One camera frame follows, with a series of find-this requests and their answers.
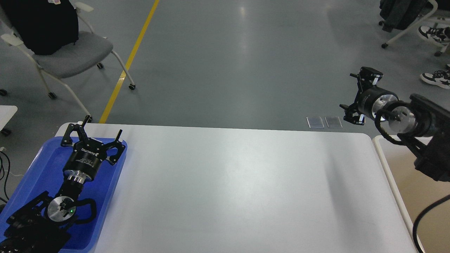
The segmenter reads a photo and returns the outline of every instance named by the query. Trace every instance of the black bag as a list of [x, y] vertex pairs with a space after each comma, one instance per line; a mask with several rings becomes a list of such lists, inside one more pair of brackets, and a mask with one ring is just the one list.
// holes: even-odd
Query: black bag
[[78, 40], [77, 11], [69, 0], [58, 5], [47, 0], [0, 0], [0, 5], [35, 54], [53, 54]]

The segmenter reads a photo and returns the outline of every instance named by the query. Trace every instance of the white cable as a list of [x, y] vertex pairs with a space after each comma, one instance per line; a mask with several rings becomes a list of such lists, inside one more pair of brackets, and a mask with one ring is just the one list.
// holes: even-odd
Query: white cable
[[10, 175], [13, 175], [13, 176], [23, 176], [22, 174], [16, 175], [16, 174], [14, 174], [12, 172], [9, 172], [9, 173], [10, 173]]

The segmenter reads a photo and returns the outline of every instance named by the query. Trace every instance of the black cable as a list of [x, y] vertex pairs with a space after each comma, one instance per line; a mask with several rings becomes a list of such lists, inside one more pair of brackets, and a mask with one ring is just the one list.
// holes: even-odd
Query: black cable
[[0, 180], [5, 176], [5, 168], [3, 167], [3, 159], [0, 157], [0, 174], [3, 172], [3, 175], [0, 177]]
[[8, 160], [8, 172], [6, 172], [6, 178], [5, 178], [5, 181], [4, 181], [5, 183], [3, 185], [3, 191], [4, 191], [4, 195], [5, 195], [6, 199], [9, 200], [9, 197], [6, 194], [6, 182], [8, 182], [9, 170], [11, 169], [11, 161], [9, 160], [9, 157], [3, 151], [0, 151], [0, 153], [2, 153], [6, 157], [6, 159]]
[[380, 134], [389, 142], [395, 144], [395, 145], [401, 145], [401, 146], [405, 146], [405, 144], [399, 140], [395, 140], [394, 138], [392, 138], [388, 133], [386, 133], [386, 131], [381, 127], [381, 115], [383, 113], [391, 113], [387, 110], [383, 110], [380, 109], [377, 111], [376, 116], [375, 116], [375, 127], [377, 128], [378, 132], [380, 132]]
[[414, 245], [416, 246], [419, 253], [423, 253], [422, 248], [420, 248], [420, 245], [419, 245], [419, 240], [417, 239], [417, 227], [419, 226], [420, 220], [423, 218], [423, 216], [425, 216], [425, 214], [427, 214], [427, 212], [431, 211], [431, 209], [437, 207], [438, 205], [444, 203], [445, 201], [447, 201], [449, 199], [450, 199], [450, 194], [441, 198], [440, 200], [434, 202], [433, 204], [429, 205], [427, 208], [425, 208], [423, 211], [420, 212], [420, 214], [417, 216], [416, 220], [414, 221], [413, 240], [414, 240]]

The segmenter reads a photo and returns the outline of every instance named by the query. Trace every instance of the person's foot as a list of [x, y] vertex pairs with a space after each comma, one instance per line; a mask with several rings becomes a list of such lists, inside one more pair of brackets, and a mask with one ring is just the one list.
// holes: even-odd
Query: person's foot
[[450, 38], [444, 33], [445, 28], [432, 28], [427, 26], [419, 27], [419, 36], [426, 41], [429, 41], [437, 46], [443, 47], [449, 44]]
[[420, 75], [420, 79], [428, 84], [433, 84], [447, 90], [450, 89], [450, 70], [438, 70], [433, 74], [423, 73]]

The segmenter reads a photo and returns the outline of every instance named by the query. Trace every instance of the power cord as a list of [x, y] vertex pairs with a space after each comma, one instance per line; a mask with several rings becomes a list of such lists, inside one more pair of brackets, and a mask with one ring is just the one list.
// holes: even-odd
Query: power cord
[[445, 196], [445, 197], [443, 197], [443, 198], [441, 198], [440, 200], [434, 202], [433, 204], [429, 205], [422, 212], [420, 212], [420, 214], [417, 216], [416, 220], [414, 221], [414, 224], [413, 224], [413, 240], [414, 240], [414, 245], [416, 246], [416, 248], [419, 251], [419, 253], [424, 253], [422, 248], [419, 245], [419, 240], [417, 239], [417, 227], [419, 226], [419, 222], [425, 216], [425, 214], [427, 214], [427, 212], [431, 211], [431, 209], [437, 207], [438, 205], [444, 203], [445, 201], [447, 201], [449, 199], [450, 199], [450, 194]]
[[9, 160], [9, 157], [3, 151], [0, 151], [0, 153], [2, 153], [8, 160], [8, 171], [6, 172], [6, 178], [4, 181], [5, 183], [3, 184], [3, 191], [4, 191], [4, 195], [5, 195], [6, 199], [9, 200], [8, 194], [6, 193], [6, 183], [8, 182], [9, 171], [11, 170], [11, 161]]

